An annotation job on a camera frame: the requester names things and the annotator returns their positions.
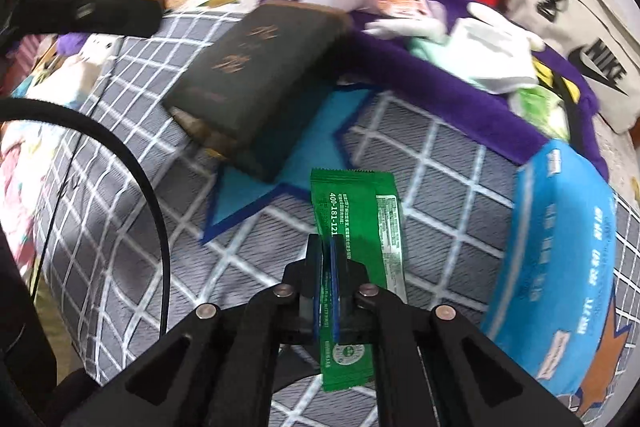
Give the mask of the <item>green wet wipe packet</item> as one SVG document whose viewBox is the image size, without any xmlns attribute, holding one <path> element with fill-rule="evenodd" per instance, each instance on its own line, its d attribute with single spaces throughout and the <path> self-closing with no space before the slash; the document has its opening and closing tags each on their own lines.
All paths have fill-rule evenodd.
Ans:
<svg viewBox="0 0 640 427">
<path fill-rule="evenodd" d="M 348 297 L 340 293 L 346 261 L 366 268 L 368 280 L 407 299 L 402 205 L 389 172 L 314 169 L 311 202 L 323 247 L 320 291 L 322 389 L 337 392 L 363 386 L 374 376 L 372 349 L 346 343 Z"/>
</svg>

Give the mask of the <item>dark green tea box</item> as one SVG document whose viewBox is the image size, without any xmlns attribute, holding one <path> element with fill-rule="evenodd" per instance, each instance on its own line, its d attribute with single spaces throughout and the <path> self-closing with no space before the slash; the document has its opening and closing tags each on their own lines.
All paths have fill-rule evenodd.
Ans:
<svg viewBox="0 0 640 427">
<path fill-rule="evenodd" d="M 333 91 L 351 31 L 341 10 L 262 2 L 201 50 L 163 109 L 209 153 L 271 182 Z"/>
</svg>

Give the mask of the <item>blue tissue pack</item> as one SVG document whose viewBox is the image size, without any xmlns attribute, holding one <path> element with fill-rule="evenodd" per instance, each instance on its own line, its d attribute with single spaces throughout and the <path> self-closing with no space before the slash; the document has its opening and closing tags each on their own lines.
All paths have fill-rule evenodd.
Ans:
<svg viewBox="0 0 640 427">
<path fill-rule="evenodd" d="M 511 228 L 483 333 L 554 395 L 585 379 L 613 291 L 615 197 L 551 140 L 518 168 Z"/>
</svg>

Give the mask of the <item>green leaf tissue pack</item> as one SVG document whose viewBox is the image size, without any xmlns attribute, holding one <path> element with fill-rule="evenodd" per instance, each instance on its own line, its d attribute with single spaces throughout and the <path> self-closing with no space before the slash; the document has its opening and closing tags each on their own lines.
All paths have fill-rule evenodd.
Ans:
<svg viewBox="0 0 640 427">
<path fill-rule="evenodd" d="M 536 127 L 550 139 L 570 142 L 570 126 L 562 98 L 537 86 L 521 88 L 509 95 L 511 112 Z"/>
</svg>

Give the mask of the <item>white glove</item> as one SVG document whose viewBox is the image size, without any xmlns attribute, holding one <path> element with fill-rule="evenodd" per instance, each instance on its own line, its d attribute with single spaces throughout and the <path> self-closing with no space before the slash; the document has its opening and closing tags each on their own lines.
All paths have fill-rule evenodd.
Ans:
<svg viewBox="0 0 640 427">
<path fill-rule="evenodd" d="M 532 57 L 544 50 L 544 40 L 487 5 L 470 2 L 466 9 L 468 15 L 451 28 L 432 10 L 431 18 L 378 18 L 364 32 L 383 40 L 420 37 L 446 44 L 446 55 L 429 63 L 489 94 L 537 86 Z"/>
</svg>

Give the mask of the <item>yellow mini duffel pouch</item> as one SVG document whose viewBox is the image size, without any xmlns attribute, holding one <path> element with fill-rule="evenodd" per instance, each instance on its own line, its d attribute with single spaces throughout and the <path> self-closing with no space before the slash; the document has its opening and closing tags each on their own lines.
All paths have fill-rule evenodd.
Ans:
<svg viewBox="0 0 640 427">
<path fill-rule="evenodd" d="M 532 57 L 532 62 L 538 83 L 542 87 L 552 91 L 561 100 L 565 100 L 566 97 L 569 96 L 570 101 L 578 104 L 582 92 L 580 92 L 576 83 L 559 75 L 554 69 L 541 62 L 536 56 Z"/>
</svg>

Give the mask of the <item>mint green cloth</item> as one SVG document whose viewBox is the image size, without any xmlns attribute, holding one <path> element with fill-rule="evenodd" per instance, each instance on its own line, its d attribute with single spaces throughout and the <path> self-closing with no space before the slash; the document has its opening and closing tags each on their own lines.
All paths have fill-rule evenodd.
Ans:
<svg viewBox="0 0 640 427">
<path fill-rule="evenodd" d="M 411 37 L 407 43 L 407 51 L 421 60 L 436 63 L 446 55 L 447 46 L 427 38 Z"/>
</svg>

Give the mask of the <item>purple plush toy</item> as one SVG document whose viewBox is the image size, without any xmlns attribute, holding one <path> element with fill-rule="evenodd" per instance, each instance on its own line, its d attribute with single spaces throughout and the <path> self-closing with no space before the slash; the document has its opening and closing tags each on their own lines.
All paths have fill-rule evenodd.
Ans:
<svg viewBox="0 0 640 427">
<path fill-rule="evenodd" d="M 55 43 L 56 54 L 65 57 L 78 54 L 89 37 L 90 35 L 84 32 L 70 32 L 69 34 L 59 35 Z"/>
</svg>

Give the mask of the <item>grey checked blanket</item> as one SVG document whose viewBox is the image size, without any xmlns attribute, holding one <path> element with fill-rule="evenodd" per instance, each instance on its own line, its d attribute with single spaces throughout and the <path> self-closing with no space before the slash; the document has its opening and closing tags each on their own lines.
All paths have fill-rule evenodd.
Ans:
<svg viewBox="0 0 640 427">
<path fill-rule="evenodd" d="M 124 142 L 153 182 L 171 248 L 171 293 L 148 207 L 125 167 L 96 142 L 67 133 L 42 187 L 34 236 L 85 370 L 106 383 L 155 343 L 158 324 L 200 303 L 230 308 L 276 283 L 303 256 L 311 205 L 282 194 L 210 242 L 202 239 L 216 162 L 160 100 L 234 11 L 171 14 L 149 39 L 115 43 L 82 111 Z M 408 299 L 456 307 L 479 322 L 509 232 L 516 168 L 387 92 L 352 92 L 332 110 L 352 165 L 390 172 L 404 203 Z"/>
</svg>

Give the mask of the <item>purple fluffy towel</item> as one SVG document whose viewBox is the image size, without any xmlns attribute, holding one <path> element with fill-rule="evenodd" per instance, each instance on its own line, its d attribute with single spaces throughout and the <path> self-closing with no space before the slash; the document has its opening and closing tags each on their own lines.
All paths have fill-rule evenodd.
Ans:
<svg viewBox="0 0 640 427">
<path fill-rule="evenodd" d="M 466 5 L 472 0 L 434 1 L 446 9 L 447 25 L 451 28 L 458 18 L 468 14 Z M 350 81 L 394 91 L 516 165 L 526 164 L 548 141 L 537 128 L 513 114 L 504 98 L 477 90 L 412 56 L 400 39 L 383 41 L 363 34 L 363 24 L 372 20 L 372 15 L 352 12 L 352 19 L 356 29 L 343 41 L 341 51 L 332 57 L 338 78 L 346 75 Z M 577 129 L 582 139 L 578 152 L 608 182 L 608 165 L 600 153 L 592 122 L 599 112 L 597 95 L 578 69 L 550 46 L 535 56 L 577 87 Z"/>
</svg>

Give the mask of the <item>white lemon print sheet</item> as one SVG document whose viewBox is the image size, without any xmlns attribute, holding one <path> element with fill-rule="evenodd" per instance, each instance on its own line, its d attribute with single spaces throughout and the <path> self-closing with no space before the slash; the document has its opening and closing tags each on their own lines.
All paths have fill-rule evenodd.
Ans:
<svg viewBox="0 0 640 427">
<path fill-rule="evenodd" d="M 246 14 L 260 0 L 188 0 L 179 11 L 209 10 L 215 13 Z M 598 114 L 593 117 L 600 153 L 608 165 L 608 183 L 626 199 L 635 210 L 639 209 L 634 189 L 639 186 L 639 166 L 636 151 L 628 132 L 616 134 Z"/>
</svg>

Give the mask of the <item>beige Nike bag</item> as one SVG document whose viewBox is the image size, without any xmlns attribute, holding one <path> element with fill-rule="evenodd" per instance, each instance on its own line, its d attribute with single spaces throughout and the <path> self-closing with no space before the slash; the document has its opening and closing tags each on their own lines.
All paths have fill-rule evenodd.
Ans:
<svg viewBox="0 0 640 427">
<path fill-rule="evenodd" d="M 639 118 L 639 38 L 613 0 L 504 0 L 506 16 L 565 57 L 597 95 L 616 133 Z"/>
</svg>

